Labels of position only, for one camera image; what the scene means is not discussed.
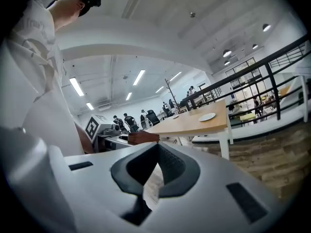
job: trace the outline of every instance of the person in black shirt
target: person in black shirt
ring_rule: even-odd
[[[118,118],[117,116],[113,116],[113,122],[119,125],[122,133],[128,133],[127,129],[124,126],[122,119]]]
[[[254,98],[254,107],[259,106],[259,102],[256,100],[256,98]],[[255,114],[261,116],[261,111],[260,109],[255,109]]]
[[[130,132],[137,132],[138,126],[135,119],[132,116],[128,116],[127,113],[124,113],[124,121],[130,128]]]

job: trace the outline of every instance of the desk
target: desk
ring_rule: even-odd
[[[198,98],[196,98],[196,99],[194,100],[194,103],[195,103],[196,105],[198,105],[198,103],[201,102],[202,100],[204,100],[204,97],[198,97]],[[180,113],[183,113],[183,112],[186,112],[186,111],[187,111],[187,107],[186,107],[186,106],[183,106],[183,107],[181,107],[181,108],[179,108],[179,109],[180,109]]]
[[[163,112],[157,114],[156,117],[157,117],[159,120],[161,120],[162,118],[166,117],[166,113],[163,111]]]
[[[246,114],[244,116],[240,116],[241,122],[248,121],[248,120],[251,120],[251,119],[256,119],[256,114],[255,113],[249,113],[249,114]]]
[[[211,120],[200,122],[199,118],[208,113],[216,113],[216,116]],[[161,137],[177,136],[180,144],[180,136],[197,136],[217,133],[222,156],[225,159],[229,159],[228,135],[225,131],[226,128],[228,128],[230,144],[233,144],[231,125],[226,112],[225,100],[221,100],[182,113],[175,119],[169,117],[148,129],[147,132],[159,134]]]

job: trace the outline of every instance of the floor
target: floor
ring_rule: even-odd
[[[176,138],[161,138],[174,142]],[[219,144],[193,144],[181,137],[184,146],[221,156]],[[300,122],[277,133],[229,145],[230,161],[262,181],[279,199],[296,194],[311,167],[311,123]],[[163,176],[157,165],[144,186],[144,199],[153,209]]]

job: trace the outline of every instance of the metal handrail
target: metal handrail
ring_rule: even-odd
[[[219,86],[222,86],[230,81],[233,81],[233,80],[236,80],[238,79],[239,77],[245,75],[246,73],[249,73],[251,71],[254,71],[255,69],[261,67],[261,66],[264,66],[266,63],[269,63],[270,61],[276,59],[277,57],[280,57],[282,56],[284,53],[290,51],[292,48],[296,47],[297,45],[300,45],[301,43],[304,43],[305,41],[307,41],[309,39],[309,34],[306,34],[305,36],[301,37],[300,39],[292,42],[291,44],[281,48],[280,50],[274,52],[273,54],[259,60],[258,62],[252,64],[251,66],[245,68],[245,69],[242,69],[241,71],[235,73],[235,74],[232,74],[230,75],[229,77],[227,78],[224,78],[223,80],[220,80],[214,84],[211,84],[209,87],[206,87],[204,88],[203,90],[200,90],[198,92],[196,92],[195,94],[192,94],[184,99],[181,100],[181,103],[184,102],[184,101],[189,101],[189,100],[193,100],[197,97],[199,97],[200,95],[204,94],[204,93],[207,93]]]
[[[188,101],[190,101],[190,102],[191,102],[191,105],[192,105],[192,109],[196,109],[197,107],[201,107],[201,106],[203,106],[203,105],[205,105],[205,104],[209,104],[209,103],[211,103],[211,102],[215,102],[216,100],[219,100],[219,99],[221,99],[221,98],[224,98],[224,97],[227,97],[227,96],[229,96],[229,95],[232,95],[232,94],[234,94],[234,93],[236,93],[236,92],[239,92],[239,91],[241,91],[241,90],[243,90],[243,89],[245,89],[245,88],[247,88],[247,87],[250,87],[250,86],[252,86],[252,85],[254,85],[254,84],[255,84],[256,87],[257,87],[257,83],[258,83],[258,82],[261,82],[261,81],[263,81],[263,80],[269,78],[270,81],[271,81],[271,84],[272,84],[272,87],[271,87],[271,88],[269,88],[269,89],[267,89],[267,90],[265,90],[265,91],[263,91],[263,92],[260,92],[260,93],[258,93],[258,94],[256,94],[256,95],[252,96],[252,97],[249,97],[249,98],[246,98],[246,99],[244,99],[244,100],[241,100],[241,101],[232,103],[232,104],[230,104],[230,105],[227,105],[227,107],[232,106],[232,105],[234,106],[234,105],[236,105],[236,104],[240,104],[240,103],[246,102],[246,101],[248,101],[248,100],[250,100],[250,99],[253,99],[253,98],[256,98],[256,97],[258,97],[258,96],[259,96],[259,99],[261,100],[260,95],[265,94],[265,93],[267,93],[267,92],[273,90],[274,95],[275,95],[275,100],[269,102],[268,104],[273,103],[273,102],[276,104],[276,112],[275,112],[275,113],[277,114],[277,119],[279,120],[279,119],[280,119],[280,112],[282,111],[281,108],[280,108],[280,99],[281,99],[281,98],[284,98],[285,96],[279,97],[279,95],[278,95],[278,89],[277,89],[277,88],[280,87],[281,85],[283,85],[283,84],[285,84],[285,83],[287,83],[287,82],[289,82],[289,81],[295,79],[296,76],[293,76],[293,77],[291,77],[291,78],[285,80],[284,82],[282,82],[282,83],[280,83],[280,84],[276,84],[275,79],[274,79],[274,75],[277,74],[277,73],[279,73],[279,72],[281,72],[282,70],[284,70],[284,69],[286,69],[286,68],[292,66],[293,64],[295,64],[295,63],[297,63],[298,61],[302,60],[303,58],[305,58],[307,55],[309,55],[309,54],[311,53],[311,51],[308,51],[308,52],[305,53],[305,54],[299,55],[299,54],[301,54],[302,51],[303,51],[303,50],[301,50],[301,47],[303,47],[303,43],[304,43],[305,41],[307,41],[308,39],[309,39],[309,34],[306,34],[305,36],[301,37],[300,39],[298,39],[298,40],[292,42],[291,44],[289,44],[289,45],[287,45],[287,46],[281,48],[280,50],[274,52],[273,54],[271,54],[271,55],[269,55],[269,56],[267,56],[267,57],[261,59],[260,61],[258,61],[258,62],[256,62],[256,63],[252,64],[251,66],[249,66],[249,67],[247,67],[247,68],[245,68],[245,69],[243,69],[243,70],[241,70],[241,71],[239,71],[239,72],[237,72],[237,73],[234,73],[233,75],[230,75],[229,77],[227,77],[227,78],[225,78],[225,79],[223,79],[223,80],[221,80],[221,81],[218,81],[218,82],[216,82],[216,83],[210,85],[209,87],[204,88],[204,89],[202,89],[202,90],[200,90],[200,91],[198,91],[198,92],[196,92],[196,93],[194,93],[194,94],[192,94],[192,95],[190,95],[190,96],[184,98],[183,100],[181,100],[180,105],[181,105],[181,106],[186,106],[186,107],[187,107],[187,110],[189,111],[189,110],[190,110],[190,107],[189,107],[189,105],[188,105]],[[282,59],[286,59],[286,60],[284,60],[284,61],[279,61],[277,58],[282,57],[283,55],[285,55],[286,57],[284,57],[284,58],[282,58]],[[288,62],[289,62],[289,63],[288,63],[286,66],[284,66],[284,67],[282,67],[282,68],[279,68],[278,70],[272,72],[272,70],[271,70],[271,62],[273,62],[273,61],[274,61],[274,62],[276,61],[276,62],[278,63],[279,66],[280,66],[280,65],[285,65],[285,64],[287,64]],[[238,88],[238,89],[236,89],[236,90],[233,90],[232,92],[229,92],[229,93],[224,94],[224,95],[222,95],[222,96],[218,96],[219,93],[217,94],[217,91],[216,91],[216,90],[217,90],[220,86],[222,86],[222,85],[224,85],[224,84],[226,84],[226,83],[229,83],[229,82],[231,82],[231,81],[233,81],[233,80],[236,80],[236,79],[238,79],[239,77],[241,77],[241,76],[243,76],[243,75],[245,75],[245,74],[247,74],[247,73],[249,73],[249,72],[252,72],[252,71],[254,71],[255,69],[258,69],[258,68],[261,67],[261,66],[265,66],[265,67],[266,67],[266,70],[267,70],[267,72],[268,72],[268,75],[267,75],[267,76],[261,77],[261,78],[258,78],[258,79],[256,79],[256,76],[255,76],[254,78],[252,78],[252,79],[254,79],[254,80],[252,80],[251,82],[249,82],[249,84],[247,84],[247,85],[245,85],[245,86],[243,86],[243,87],[241,87],[241,88]],[[204,103],[202,103],[202,104],[200,104],[200,105],[196,105],[196,104],[195,104],[195,102],[194,102],[194,99],[195,99],[195,98],[199,97],[200,95],[204,95],[205,93],[208,93],[208,92],[211,92],[211,94],[213,94],[213,91],[215,91],[215,95],[217,96],[217,98],[214,98],[214,97],[213,97],[212,100],[209,100],[209,101],[207,101],[207,102],[204,102]],[[260,106],[257,106],[257,107],[255,107],[255,108],[252,108],[252,109],[247,110],[247,112],[253,111],[253,110],[255,110],[255,109],[261,108],[261,107],[266,106],[266,105],[267,105],[267,104],[264,104],[264,105],[262,105],[262,106],[261,106],[261,105],[260,105]],[[244,112],[240,112],[240,113],[236,113],[235,115],[240,115],[240,114],[243,114],[243,113],[245,113],[245,111],[244,111]]]

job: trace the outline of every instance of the person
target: person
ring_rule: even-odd
[[[135,119],[132,116],[128,116],[127,113],[124,113],[123,115],[125,123],[130,128],[130,132],[137,132],[138,126]]]
[[[254,107],[259,106],[259,102],[257,101],[257,99],[256,98],[253,98],[253,99],[254,99]],[[260,109],[255,109],[255,114],[261,116]]]
[[[61,89],[66,76],[55,32],[91,8],[91,0],[29,0],[0,49],[0,125],[23,128],[64,156],[93,153],[86,132],[69,112]]]
[[[127,131],[127,129],[125,128],[124,123],[123,123],[123,121],[122,121],[121,118],[118,118],[117,116],[113,116],[113,122],[114,122],[115,124],[118,124],[118,125],[119,125],[120,130],[122,131],[122,133],[128,133],[128,131]]]
[[[194,92],[195,92],[195,91],[194,91],[194,87],[193,87],[193,85],[192,85],[192,86],[190,86],[190,88],[189,88],[189,95],[192,95]]]
[[[163,102],[163,107],[162,107],[163,111],[165,112],[166,116],[169,117],[169,106],[167,105],[166,102]]]
[[[274,95],[271,96],[271,100],[270,101],[273,101],[273,100],[275,100]],[[272,103],[271,106],[272,106],[272,108],[275,109],[276,108],[276,102]]]
[[[175,106],[174,106],[174,104],[173,104],[171,99],[169,100],[169,104],[170,104],[171,109],[173,110],[175,108]]]

